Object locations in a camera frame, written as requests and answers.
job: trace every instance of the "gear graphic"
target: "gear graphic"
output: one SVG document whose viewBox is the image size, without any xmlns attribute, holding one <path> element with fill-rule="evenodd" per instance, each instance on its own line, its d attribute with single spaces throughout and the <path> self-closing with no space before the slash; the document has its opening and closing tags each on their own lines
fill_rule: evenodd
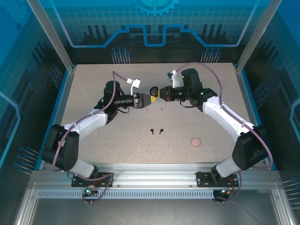
<svg viewBox="0 0 300 225">
<path fill-rule="evenodd" d="M 9 14 L 20 23 L 27 15 L 28 9 L 26 0 L 2 0 L 2 4 L 6 7 Z"/>
<path fill-rule="evenodd" d="M 139 9 L 141 13 L 146 13 L 147 16 L 162 16 L 164 13 L 169 13 L 169 9 L 175 9 L 175 4 L 179 0 L 133 0 L 135 9 Z"/>
</svg>

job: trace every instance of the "small round object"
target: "small round object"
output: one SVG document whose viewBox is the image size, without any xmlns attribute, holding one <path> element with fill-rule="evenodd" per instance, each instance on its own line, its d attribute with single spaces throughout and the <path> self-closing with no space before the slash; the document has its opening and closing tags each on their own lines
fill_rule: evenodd
<svg viewBox="0 0 300 225">
<path fill-rule="evenodd" d="M 194 138 L 191 140 L 191 144 L 192 144 L 194 147 L 198 147 L 198 146 L 200 146 L 201 141 L 200 141 L 199 138 L 194 137 Z"/>
<path fill-rule="evenodd" d="M 151 95 L 151 96 L 154 96 L 154 97 L 158 97 L 158 87 L 157 87 L 157 86 L 152 87 L 152 88 L 150 89 L 150 95 Z"/>
<path fill-rule="evenodd" d="M 18 30 L 21 30 L 21 29 L 22 29 L 22 26 L 21 26 L 19 23 L 17 23 L 17 29 L 18 29 Z"/>
</svg>

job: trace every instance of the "grid pattern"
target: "grid pattern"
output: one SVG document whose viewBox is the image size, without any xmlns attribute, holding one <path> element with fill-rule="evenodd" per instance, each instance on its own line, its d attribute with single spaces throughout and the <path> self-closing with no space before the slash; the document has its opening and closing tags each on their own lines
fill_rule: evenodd
<svg viewBox="0 0 300 225">
<path fill-rule="evenodd" d="M 24 71 L 35 71 L 38 66 L 36 60 L 30 55 L 37 47 L 37 40 L 41 43 L 50 43 L 32 14 L 0 66 L 0 91 L 9 98 L 12 98 Z M 0 120 L 7 106 L 8 103 L 0 97 Z"/>
<path fill-rule="evenodd" d="M 222 25 L 221 34 L 226 33 L 226 39 L 231 43 L 237 43 L 241 32 L 251 14 L 253 7 L 250 6 L 177 6 L 165 13 L 163 16 L 147 16 L 140 13 L 134 7 L 68 7 L 58 8 L 59 15 L 71 37 L 74 45 L 79 45 L 84 39 L 84 33 L 88 33 L 87 26 L 105 25 L 107 34 L 112 35 L 120 30 L 122 25 L 143 24 L 150 25 L 151 32 L 148 35 L 160 35 L 159 25 L 165 24 L 184 24 L 189 29 L 193 29 L 198 35 L 209 36 L 209 29 L 203 34 L 203 27 L 207 24 L 214 24 L 215 29 L 212 33 L 214 37 L 217 27 Z M 59 37 L 67 44 L 65 34 L 59 21 L 51 8 L 45 9 L 48 13 Z M 249 24 L 248 30 L 244 35 L 243 42 L 246 43 L 254 31 L 265 7 L 258 7 Z"/>
<path fill-rule="evenodd" d="M 277 70 L 284 68 L 287 71 L 298 96 L 300 96 L 300 47 L 278 13 L 270 22 L 260 45 L 270 40 L 273 41 L 273 45 L 278 51 L 278 57 L 273 61 L 273 67 Z"/>
</svg>

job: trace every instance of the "pink disc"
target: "pink disc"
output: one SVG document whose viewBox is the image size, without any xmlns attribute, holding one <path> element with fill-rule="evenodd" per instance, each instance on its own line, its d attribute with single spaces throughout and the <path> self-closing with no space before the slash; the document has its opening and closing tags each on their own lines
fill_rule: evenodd
<svg viewBox="0 0 300 225">
<path fill-rule="evenodd" d="M 191 144 L 195 147 L 198 147 L 200 144 L 201 144 L 201 141 L 199 138 L 197 137 L 194 137 L 192 140 L 191 140 Z"/>
</svg>

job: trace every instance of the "cable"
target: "cable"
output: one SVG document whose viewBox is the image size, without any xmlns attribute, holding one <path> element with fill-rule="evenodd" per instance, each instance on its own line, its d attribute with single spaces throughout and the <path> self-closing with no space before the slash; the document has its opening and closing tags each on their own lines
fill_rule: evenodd
<svg viewBox="0 0 300 225">
<path fill-rule="evenodd" d="M 117 74 L 116 72 L 115 72 L 115 75 L 116 75 L 117 77 L 121 78 L 122 80 L 124 80 L 124 81 L 127 82 L 127 79 L 126 79 L 126 78 L 122 77 L 121 75 Z"/>
<path fill-rule="evenodd" d="M 189 66 L 189 65 L 200 65 L 200 66 L 203 66 L 205 68 L 207 68 L 216 78 L 218 84 L 219 84 L 219 87 L 220 87 L 220 94 L 219 94 L 219 103 L 220 103 L 220 106 L 222 107 L 222 109 L 229 115 L 231 116 L 234 120 L 236 120 L 238 123 L 240 123 L 242 126 L 244 126 L 247 130 L 249 130 L 259 141 L 260 143 L 263 145 L 263 147 L 266 149 L 268 155 L 269 155 L 269 158 L 270 158 L 270 163 L 268 166 L 264 166 L 264 167 L 260 167 L 260 166 L 252 166 L 252 168 L 254 169 L 261 169 L 261 170 L 267 170 L 269 168 L 272 167 L 273 165 L 273 156 L 271 154 L 271 151 L 269 149 L 269 147 L 266 145 L 266 143 L 263 141 L 263 139 L 253 130 L 251 129 L 247 124 L 244 124 L 243 121 L 241 121 L 239 118 L 237 118 L 235 115 L 233 115 L 230 111 L 228 111 L 224 106 L 223 106 L 223 102 L 222 102 L 222 94 L 223 94 L 223 87 L 222 87 L 222 84 L 221 84 L 221 81 L 218 77 L 218 75 L 207 65 L 205 64 L 202 64 L 200 62 L 191 62 L 191 63 L 187 63 L 187 64 L 184 64 L 183 66 L 179 67 L 178 69 L 176 69 L 176 72 L 178 73 L 179 71 L 181 71 L 183 68 Z"/>
<path fill-rule="evenodd" d="M 221 199 L 224 201 L 224 203 L 227 202 L 227 200 L 225 198 L 222 198 L 222 197 L 217 197 L 218 199 Z M 263 225 L 263 223 L 261 223 L 255 216 L 253 216 L 253 214 L 247 210 L 244 206 L 242 206 L 241 204 L 238 204 L 238 203 L 235 203 L 235 202 L 231 202 L 232 204 L 238 206 L 239 208 L 242 208 L 246 213 L 249 214 L 249 216 L 251 216 L 258 224 L 260 225 Z"/>
<path fill-rule="evenodd" d="M 126 108 L 126 109 L 128 109 L 128 111 L 127 112 L 125 112 L 125 111 L 122 111 L 121 109 L 118 109 L 118 111 L 120 112 L 120 113 L 124 113 L 124 114 L 126 114 L 126 113 L 129 113 L 129 108 Z"/>
<path fill-rule="evenodd" d="M 81 119 L 79 119 L 78 121 L 76 121 L 66 132 L 65 132 L 65 134 L 63 135 L 63 137 L 62 137 L 62 139 L 60 140 L 60 143 L 59 143 L 59 145 L 58 145 L 58 147 L 57 147 L 57 150 L 56 150 L 56 153 L 55 153 L 55 155 L 54 155 L 54 159 L 53 159 L 53 162 L 52 162 L 52 170 L 53 171 L 60 171 L 60 170 L 56 170 L 55 169 L 55 165 L 56 165 L 56 161 L 57 161 L 57 158 L 58 158 L 58 155 L 59 155 L 59 153 L 60 153 L 60 149 L 61 149 L 61 147 L 62 147 L 62 145 L 63 145 L 63 143 L 64 143 L 64 141 L 65 141 L 65 139 L 66 139 L 66 137 L 67 137 L 67 135 L 71 132 L 71 130 L 78 124 L 78 123 L 80 123 L 81 121 L 83 121 L 84 119 L 87 119 L 87 118 L 89 118 L 89 117 L 91 117 L 91 116 L 94 116 L 94 115 L 97 115 L 97 114 L 99 114 L 99 113 L 101 113 L 102 111 L 104 111 L 105 109 L 107 109 L 109 106 L 110 106 L 110 104 L 113 102 L 113 98 L 114 98 L 114 95 L 115 95 L 115 93 L 116 93 L 116 76 L 118 76 L 118 77 L 120 77 L 121 79 L 123 79 L 124 80 L 124 78 L 122 77 L 122 76 L 120 76 L 120 75 L 118 75 L 115 71 L 113 71 L 112 72 L 112 76 L 113 76 L 113 90 L 112 90 L 112 97 L 111 97 L 111 99 L 110 99 L 110 101 L 108 102 L 108 104 L 106 105 L 106 106 L 104 106 L 102 109 L 100 109 L 100 110 L 97 110 L 94 114 L 89 114 L 89 115 L 86 115 L 86 116 L 84 116 L 84 117 L 82 117 Z M 78 176 L 78 177 L 80 177 L 80 178 L 82 178 L 82 179 L 84 179 L 84 180 L 88 180 L 88 178 L 85 178 L 85 177 L 83 177 L 83 176 L 80 176 L 80 175 L 76 175 L 76 176 Z M 104 177 L 102 177 L 102 178 L 98 178 L 98 179 L 89 179 L 89 180 L 92 180 L 92 181 L 94 181 L 94 180 L 101 180 L 101 179 L 103 179 Z"/>
<path fill-rule="evenodd" d="M 181 103 L 181 100 L 179 101 L 179 104 L 180 104 L 182 107 L 185 107 L 185 108 L 195 108 L 195 106 L 184 106 L 184 105 Z"/>
<path fill-rule="evenodd" d="M 107 191 L 108 186 L 110 185 L 110 183 L 112 182 L 112 180 L 113 180 L 113 175 L 111 175 L 111 177 L 110 177 L 110 179 L 109 179 L 109 181 L 108 181 L 108 183 L 107 183 L 107 185 L 106 185 L 104 191 L 102 192 L 102 194 L 101 194 L 97 199 L 95 199 L 95 200 L 93 200 L 93 201 L 92 201 L 92 200 L 87 201 L 87 200 L 84 198 L 84 196 L 82 196 L 82 200 L 84 200 L 86 203 L 90 202 L 91 204 L 93 204 L 93 203 L 99 201 L 99 200 L 104 196 L 104 194 L 105 194 L 105 192 Z"/>
<path fill-rule="evenodd" d="M 184 64 L 183 66 L 179 67 L 178 69 L 176 69 L 175 71 L 178 73 L 179 71 L 181 71 L 183 68 L 189 66 L 189 65 L 200 65 L 200 66 L 203 66 L 205 68 L 207 68 L 216 78 L 218 84 L 219 84 L 219 87 L 220 87 L 220 94 L 219 94 L 219 98 L 220 98 L 220 102 L 222 102 L 222 94 L 223 94 L 223 87 L 222 87 L 222 84 L 221 84 L 221 81 L 218 77 L 218 75 L 215 73 L 215 71 L 212 70 L 212 68 L 210 68 L 209 66 L 203 64 L 203 63 L 200 63 L 200 62 L 190 62 L 190 63 L 186 63 Z"/>
</svg>

